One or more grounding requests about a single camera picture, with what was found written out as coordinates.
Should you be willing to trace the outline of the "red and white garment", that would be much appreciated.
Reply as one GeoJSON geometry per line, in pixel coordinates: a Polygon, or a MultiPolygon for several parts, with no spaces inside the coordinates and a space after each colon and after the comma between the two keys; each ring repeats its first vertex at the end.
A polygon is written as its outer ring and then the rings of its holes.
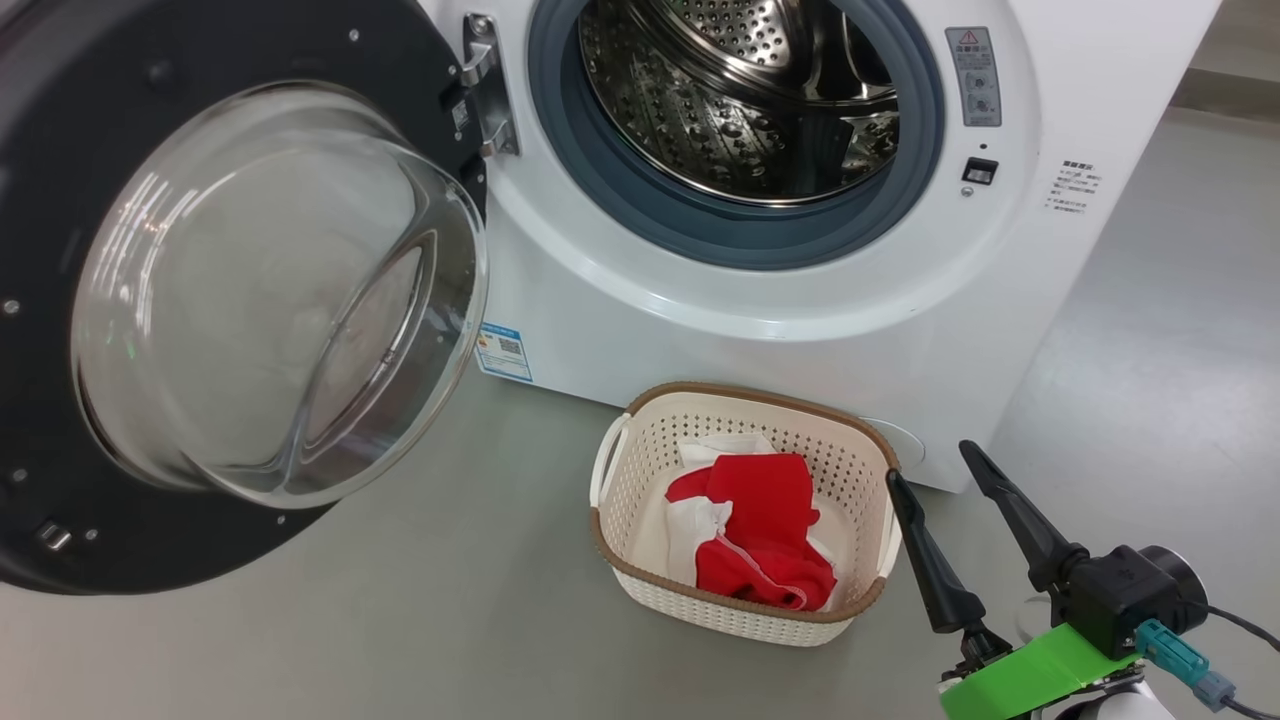
{"type": "Polygon", "coordinates": [[[806,461],[760,433],[677,443],[680,473],[663,493],[667,577],[713,594],[817,612],[837,585],[817,541],[822,514],[806,461]]]}

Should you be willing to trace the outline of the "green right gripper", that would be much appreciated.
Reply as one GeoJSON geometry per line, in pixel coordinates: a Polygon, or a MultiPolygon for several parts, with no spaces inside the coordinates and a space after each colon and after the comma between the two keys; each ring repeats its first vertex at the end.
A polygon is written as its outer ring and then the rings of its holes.
{"type": "MultiPolygon", "coordinates": [[[[977,442],[963,439],[957,448],[978,489],[1001,511],[1028,562],[1033,588],[1064,591],[1070,571],[1089,552],[1066,539],[977,442]]],[[[929,533],[925,511],[906,478],[891,469],[886,484],[932,630],[963,633],[963,661],[940,683],[947,720],[1025,720],[1066,698],[1137,676],[1134,630],[1120,637],[1115,659],[1068,624],[1018,650],[989,632],[983,623],[986,606],[960,582],[929,533]]]]}

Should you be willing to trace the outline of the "grey warning sticker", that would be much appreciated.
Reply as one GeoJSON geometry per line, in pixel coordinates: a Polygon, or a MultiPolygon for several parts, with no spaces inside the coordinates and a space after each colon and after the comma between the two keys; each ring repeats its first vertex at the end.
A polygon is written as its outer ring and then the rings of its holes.
{"type": "Polygon", "coordinates": [[[1001,127],[1002,100],[989,29],[984,26],[948,27],[945,37],[957,77],[964,126],[1001,127]]]}

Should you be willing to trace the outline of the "cream laundry basket brown rim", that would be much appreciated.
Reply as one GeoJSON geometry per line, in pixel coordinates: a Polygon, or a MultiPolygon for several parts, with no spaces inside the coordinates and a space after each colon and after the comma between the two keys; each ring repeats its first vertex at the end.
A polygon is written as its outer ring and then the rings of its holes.
{"type": "Polygon", "coordinates": [[[896,468],[890,442],[847,413],[759,389],[666,383],[639,395],[598,446],[588,492],[591,537],[641,606],[750,641],[818,647],[876,603],[893,569],[901,532],[884,478],[896,468]],[[771,609],[671,577],[660,496],[684,470],[681,445],[724,434],[760,436],[805,459],[820,510],[819,546],[835,562],[835,592],[824,610],[771,609]]]}

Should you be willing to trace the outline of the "black round glass washer door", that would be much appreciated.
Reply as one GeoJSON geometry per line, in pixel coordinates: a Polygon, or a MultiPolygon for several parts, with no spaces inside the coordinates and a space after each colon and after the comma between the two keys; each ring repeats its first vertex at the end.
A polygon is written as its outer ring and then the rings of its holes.
{"type": "Polygon", "coordinates": [[[462,72],[420,0],[0,12],[0,583],[207,582],[404,459],[486,302],[462,72]]]}

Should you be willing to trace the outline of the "grey skirting board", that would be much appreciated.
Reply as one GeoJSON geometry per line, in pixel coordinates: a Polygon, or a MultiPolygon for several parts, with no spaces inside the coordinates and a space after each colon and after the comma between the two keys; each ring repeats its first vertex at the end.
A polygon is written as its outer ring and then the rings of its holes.
{"type": "Polygon", "coordinates": [[[1280,126],[1280,81],[1190,68],[1169,105],[1280,126]]]}

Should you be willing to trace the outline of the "white front-load washing machine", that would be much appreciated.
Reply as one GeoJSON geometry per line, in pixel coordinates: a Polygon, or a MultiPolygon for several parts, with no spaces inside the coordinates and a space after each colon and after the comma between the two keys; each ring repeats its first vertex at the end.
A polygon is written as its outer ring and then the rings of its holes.
{"type": "Polygon", "coordinates": [[[1222,0],[420,0],[500,92],[485,322],[532,386],[868,420],[970,482],[1222,0]],[[984,26],[1004,123],[945,31],[984,26]]]}

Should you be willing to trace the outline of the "blue energy label sticker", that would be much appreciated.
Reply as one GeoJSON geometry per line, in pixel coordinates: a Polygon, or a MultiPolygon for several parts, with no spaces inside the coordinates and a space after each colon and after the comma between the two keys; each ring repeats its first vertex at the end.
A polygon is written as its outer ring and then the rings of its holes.
{"type": "Polygon", "coordinates": [[[532,383],[522,336],[511,328],[484,322],[475,346],[480,372],[507,380],[532,383]]]}

